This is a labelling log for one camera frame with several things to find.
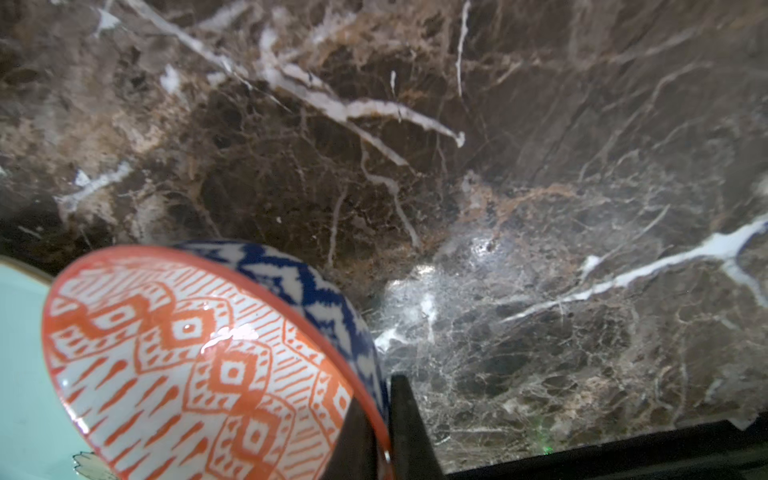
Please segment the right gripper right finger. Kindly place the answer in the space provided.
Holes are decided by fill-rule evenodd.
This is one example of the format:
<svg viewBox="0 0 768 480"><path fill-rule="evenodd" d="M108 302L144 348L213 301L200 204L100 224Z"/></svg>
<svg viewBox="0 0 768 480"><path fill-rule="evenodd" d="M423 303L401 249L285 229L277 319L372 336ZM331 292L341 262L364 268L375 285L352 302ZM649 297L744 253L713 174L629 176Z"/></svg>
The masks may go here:
<svg viewBox="0 0 768 480"><path fill-rule="evenodd" d="M391 464L397 480L445 480L407 377L390 382Z"/></svg>

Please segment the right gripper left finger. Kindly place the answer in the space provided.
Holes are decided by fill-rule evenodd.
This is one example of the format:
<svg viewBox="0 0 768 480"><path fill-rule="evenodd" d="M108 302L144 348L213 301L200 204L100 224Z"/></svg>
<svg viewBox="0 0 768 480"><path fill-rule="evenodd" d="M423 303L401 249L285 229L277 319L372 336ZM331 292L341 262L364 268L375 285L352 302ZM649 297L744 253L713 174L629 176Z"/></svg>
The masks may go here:
<svg viewBox="0 0 768 480"><path fill-rule="evenodd" d="M322 480L376 480L378 452L368 417L353 398Z"/></svg>

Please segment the purple bowl patterned inside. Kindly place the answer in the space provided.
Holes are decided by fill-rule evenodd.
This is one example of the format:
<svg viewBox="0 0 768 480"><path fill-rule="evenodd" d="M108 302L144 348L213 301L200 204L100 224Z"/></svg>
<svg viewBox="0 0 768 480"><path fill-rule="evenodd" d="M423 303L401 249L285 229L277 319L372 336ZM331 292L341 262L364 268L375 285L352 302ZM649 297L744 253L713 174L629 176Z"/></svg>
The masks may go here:
<svg viewBox="0 0 768 480"><path fill-rule="evenodd" d="M319 479L352 404L393 477L368 326L312 266L231 240L118 245L53 281L44 361L72 423L121 479Z"/></svg>

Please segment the mint green flower plate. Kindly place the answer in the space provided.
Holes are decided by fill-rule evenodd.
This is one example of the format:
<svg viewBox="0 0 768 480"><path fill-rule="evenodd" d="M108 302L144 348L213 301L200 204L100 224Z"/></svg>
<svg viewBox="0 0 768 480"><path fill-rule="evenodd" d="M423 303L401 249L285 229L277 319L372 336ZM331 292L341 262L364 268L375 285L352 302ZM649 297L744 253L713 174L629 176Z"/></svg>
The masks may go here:
<svg viewBox="0 0 768 480"><path fill-rule="evenodd" d="M113 479L70 422L48 377L42 311L52 278L1 259L1 477Z"/></svg>

